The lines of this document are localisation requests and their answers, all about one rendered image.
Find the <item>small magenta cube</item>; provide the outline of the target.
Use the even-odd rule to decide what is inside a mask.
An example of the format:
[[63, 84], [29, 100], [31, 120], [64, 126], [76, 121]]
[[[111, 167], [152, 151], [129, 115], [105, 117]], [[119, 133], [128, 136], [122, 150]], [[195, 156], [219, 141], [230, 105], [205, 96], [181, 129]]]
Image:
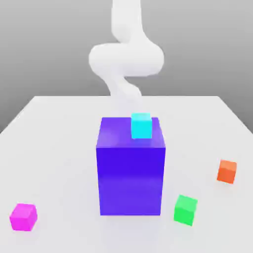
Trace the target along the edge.
[[10, 217], [11, 227], [15, 231], [31, 231], [38, 219], [36, 206], [18, 203]]

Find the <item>large purple box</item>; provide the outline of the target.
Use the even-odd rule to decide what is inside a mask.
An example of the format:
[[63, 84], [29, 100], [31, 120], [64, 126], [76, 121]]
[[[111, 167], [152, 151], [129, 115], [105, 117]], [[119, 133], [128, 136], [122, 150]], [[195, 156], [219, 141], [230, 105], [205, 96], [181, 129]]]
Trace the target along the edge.
[[103, 117], [96, 160], [101, 215], [160, 215], [166, 146], [158, 118], [150, 139], [132, 139], [130, 118]]

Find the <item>small cyan cube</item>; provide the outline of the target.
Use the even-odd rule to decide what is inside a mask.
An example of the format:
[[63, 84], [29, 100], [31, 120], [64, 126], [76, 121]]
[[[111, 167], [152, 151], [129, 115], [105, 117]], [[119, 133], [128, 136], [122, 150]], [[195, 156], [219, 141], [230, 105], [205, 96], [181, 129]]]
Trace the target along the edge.
[[152, 118], [150, 113], [132, 113], [131, 137], [133, 139], [152, 138]]

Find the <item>small orange cube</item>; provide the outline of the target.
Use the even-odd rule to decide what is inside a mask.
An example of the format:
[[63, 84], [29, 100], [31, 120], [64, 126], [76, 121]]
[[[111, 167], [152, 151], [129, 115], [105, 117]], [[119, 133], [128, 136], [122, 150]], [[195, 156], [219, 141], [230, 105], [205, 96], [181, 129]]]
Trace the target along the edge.
[[236, 170], [237, 170], [236, 162], [221, 160], [218, 169], [217, 180], [233, 184], [236, 175]]

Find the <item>small green cube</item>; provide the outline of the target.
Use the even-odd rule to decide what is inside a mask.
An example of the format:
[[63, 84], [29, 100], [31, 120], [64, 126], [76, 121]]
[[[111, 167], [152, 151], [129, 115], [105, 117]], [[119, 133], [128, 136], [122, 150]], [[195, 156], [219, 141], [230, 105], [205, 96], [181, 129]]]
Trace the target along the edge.
[[198, 200], [179, 195], [175, 207], [173, 220], [189, 226], [193, 225], [194, 215], [197, 208]]

